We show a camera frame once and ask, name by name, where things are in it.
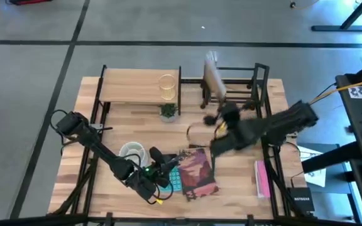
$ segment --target desk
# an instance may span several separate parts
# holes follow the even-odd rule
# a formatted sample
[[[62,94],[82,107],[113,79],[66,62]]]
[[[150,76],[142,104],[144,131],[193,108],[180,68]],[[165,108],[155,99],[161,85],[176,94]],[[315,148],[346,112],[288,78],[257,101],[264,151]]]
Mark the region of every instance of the desk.
[[[350,16],[343,22],[342,25],[317,25],[312,26],[312,31],[348,31],[348,32],[362,32],[362,26],[352,24],[361,16],[362,14],[362,3],[350,14]]]
[[[351,85],[347,75],[338,75],[336,77],[338,87]],[[316,156],[309,160],[304,161],[304,172],[308,173],[314,170],[319,170],[334,164],[350,161],[353,171],[354,180],[358,186],[358,190],[362,199],[362,99],[352,99],[348,90],[340,91],[344,107],[353,127],[356,141],[326,154]]]
[[[74,111],[86,117],[91,116],[98,78],[84,77],[75,103]],[[228,85],[232,89],[243,90],[245,85]],[[269,79],[268,95],[273,113],[287,109],[283,83],[280,79]],[[118,154],[120,147],[128,141],[138,141],[145,149],[156,146],[163,153],[177,153],[188,147],[185,132],[189,124],[202,121],[206,113],[214,113],[217,104],[209,104],[206,109],[199,106],[202,91],[199,84],[182,84],[182,115],[172,124],[164,124],[159,119],[159,108],[150,104],[112,103],[107,115],[102,142]],[[246,112],[246,117],[254,117]],[[195,130],[195,136],[210,141],[212,129],[203,127]],[[79,144],[67,146],[63,151],[57,180],[50,201],[49,212],[56,210],[75,187],[84,148]],[[282,146],[280,158],[284,163],[285,181],[302,171],[299,154],[290,145]],[[105,217],[112,212],[118,218],[206,218],[244,220],[247,214],[255,219],[272,219],[271,202],[268,198],[257,198],[254,162],[263,159],[260,142],[239,153],[226,153],[216,159],[215,179],[220,191],[213,196],[187,202],[180,193],[175,193],[163,205],[149,205],[130,188],[115,179],[107,164],[99,160],[90,204],[90,217]],[[306,186],[304,175],[296,176],[297,186]],[[283,215],[282,199],[276,189],[277,207]],[[84,204],[85,195],[80,198]]]

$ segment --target black metal frame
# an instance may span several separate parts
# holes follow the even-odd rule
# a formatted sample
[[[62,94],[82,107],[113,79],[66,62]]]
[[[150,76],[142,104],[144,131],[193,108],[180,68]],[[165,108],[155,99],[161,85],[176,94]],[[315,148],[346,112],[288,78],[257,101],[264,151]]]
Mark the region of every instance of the black metal frame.
[[[350,16],[340,26],[334,25],[317,25],[312,26],[312,31],[349,31],[349,32],[362,32],[362,26],[351,26],[357,18],[362,14],[362,3],[350,14]]]
[[[104,71],[107,67],[104,65],[102,72],[99,78],[97,85],[97,92],[94,100],[93,111],[90,117],[90,123],[95,123],[97,118],[97,113],[99,111],[99,106],[102,107],[100,124],[104,125],[106,121],[107,114],[110,111],[111,104],[109,102],[100,102],[99,96],[101,93],[102,83],[104,79]],[[265,74],[264,78],[259,80],[257,78],[258,69],[264,68]],[[219,67],[220,70],[253,70],[254,77],[253,79],[227,79],[224,80],[225,83],[231,84],[246,84],[247,87],[251,88],[251,97],[247,98],[246,101],[253,101],[255,105],[255,111],[259,118],[262,116],[262,106],[265,106],[265,112],[267,116],[272,114],[270,101],[267,93],[267,80],[269,75],[269,67],[266,65],[261,65],[259,63],[255,64],[255,68],[225,68]],[[202,79],[181,79],[179,80],[178,91],[180,91],[181,83],[202,83]],[[259,98],[258,87],[261,88],[261,98]],[[84,149],[82,161],[79,169],[79,178],[77,181],[77,186],[75,190],[71,193],[68,198],[68,204],[72,205],[70,214],[66,214],[66,211],[60,211],[53,214],[49,214],[44,217],[33,217],[33,218],[22,218],[22,219],[11,219],[11,220],[0,220],[0,225],[74,225],[75,223],[83,223],[87,225],[88,222],[95,223],[104,223],[104,225],[114,225],[115,222],[139,222],[139,223],[153,223],[153,222],[164,222],[164,223],[174,223],[174,224],[187,224],[187,223],[243,223],[246,226],[254,226],[255,224],[267,224],[267,225],[319,225],[319,224],[328,224],[328,225],[345,225],[342,222],[334,222],[328,220],[318,220],[316,218],[310,217],[304,213],[301,213],[298,206],[295,204],[293,198],[290,196],[290,193],[287,191],[285,186],[282,163],[280,160],[279,150],[280,147],[270,147],[265,139],[261,139],[263,157],[265,162],[266,173],[268,175],[268,182],[270,186],[270,203],[271,210],[273,214],[273,220],[261,220],[254,219],[252,215],[247,215],[246,218],[242,219],[208,219],[208,218],[126,218],[126,217],[113,217],[113,213],[108,212],[106,217],[89,217],[89,208],[92,200],[92,191],[94,187],[94,180],[96,177],[97,171],[97,160],[98,156],[93,155],[92,159],[89,158],[90,150],[88,148]],[[272,148],[273,156],[275,159],[276,171],[273,169],[272,163],[270,161],[269,150]],[[88,186],[85,196],[85,204],[83,206],[82,213],[78,213],[80,192],[77,192],[82,189],[85,184],[85,180],[88,180]],[[274,183],[278,186],[283,200],[283,209],[285,215],[280,215],[277,208],[277,200],[275,194]],[[296,217],[291,217],[290,208],[295,212]]]
[[[265,70],[263,79],[258,80],[258,70],[262,68]],[[250,103],[251,110],[255,110],[255,105],[259,102],[261,106],[265,103],[265,99],[268,94],[268,89],[266,84],[268,83],[269,77],[269,66],[255,63],[255,67],[253,68],[236,68],[236,67],[217,67],[218,70],[242,70],[242,71],[252,71],[253,76],[252,79],[222,79],[225,84],[246,84],[246,88],[251,91],[235,91],[235,90],[227,90],[226,94],[251,94],[251,97],[226,97],[227,101],[233,101],[238,104],[246,104]],[[258,86],[261,87],[261,99],[256,100],[255,97],[258,92]],[[201,109],[204,109],[209,102],[219,102],[217,97],[213,97],[211,91],[206,84],[205,80],[200,81],[200,87],[202,88],[202,104],[200,105]]]

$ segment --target gray floor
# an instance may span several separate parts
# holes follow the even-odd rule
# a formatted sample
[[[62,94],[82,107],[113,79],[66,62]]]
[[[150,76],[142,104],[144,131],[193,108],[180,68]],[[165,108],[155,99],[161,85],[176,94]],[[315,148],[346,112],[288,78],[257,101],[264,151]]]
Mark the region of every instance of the gray floor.
[[[70,40],[83,2],[54,0],[17,7],[0,0],[0,40]],[[309,29],[314,24],[341,23],[353,10],[353,2],[321,0],[313,8],[292,11],[287,0],[91,0],[79,40],[362,43],[362,34]],[[362,24],[362,17],[357,23]],[[11,211],[67,48],[0,45],[0,219],[8,218]],[[71,110],[81,78],[98,76],[103,64],[119,68],[181,65],[184,77],[198,77],[208,50],[218,52],[221,66],[269,65],[270,76],[283,79],[289,104],[308,101],[333,83],[336,75],[362,68],[362,49],[352,48],[76,46],[57,108]],[[338,94],[314,109],[321,119],[300,133],[299,141],[346,144],[354,139],[344,132],[349,122]],[[22,217],[46,213],[59,147],[59,137],[49,131]],[[324,218],[347,214],[336,208],[326,212]]]

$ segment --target book cover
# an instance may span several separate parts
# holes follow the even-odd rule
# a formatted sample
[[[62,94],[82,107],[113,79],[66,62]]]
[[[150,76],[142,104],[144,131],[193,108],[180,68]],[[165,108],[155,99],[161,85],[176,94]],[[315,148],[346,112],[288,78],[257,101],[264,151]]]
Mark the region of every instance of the book cover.
[[[188,201],[219,191],[204,148],[182,150],[178,171]]]

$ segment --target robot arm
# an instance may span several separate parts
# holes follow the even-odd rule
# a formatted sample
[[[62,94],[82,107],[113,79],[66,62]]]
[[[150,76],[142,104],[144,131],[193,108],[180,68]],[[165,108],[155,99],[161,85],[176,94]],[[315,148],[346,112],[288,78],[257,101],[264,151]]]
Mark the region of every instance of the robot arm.
[[[237,112],[239,109],[234,103],[229,102],[221,108],[220,113],[228,126],[228,133],[211,141],[213,157],[231,149],[240,150],[255,144],[262,136],[269,144],[279,146],[283,144],[287,134],[314,126],[318,120],[311,106],[301,101],[264,119],[240,120]]]
[[[57,123],[55,130],[63,137],[90,148],[109,165],[114,176],[122,184],[135,190],[140,197],[150,204],[155,203],[149,202],[152,196],[161,199],[154,195],[156,186],[166,187],[168,185],[168,173],[178,163],[177,159],[170,160],[168,156],[162,155],[154,147],[150,149],[150,155],[155,162],[146,168],[141,168],[131,160],[116,156],[101,143],[97,130],[91,127],[89,121],[78,112],[69,112]]]

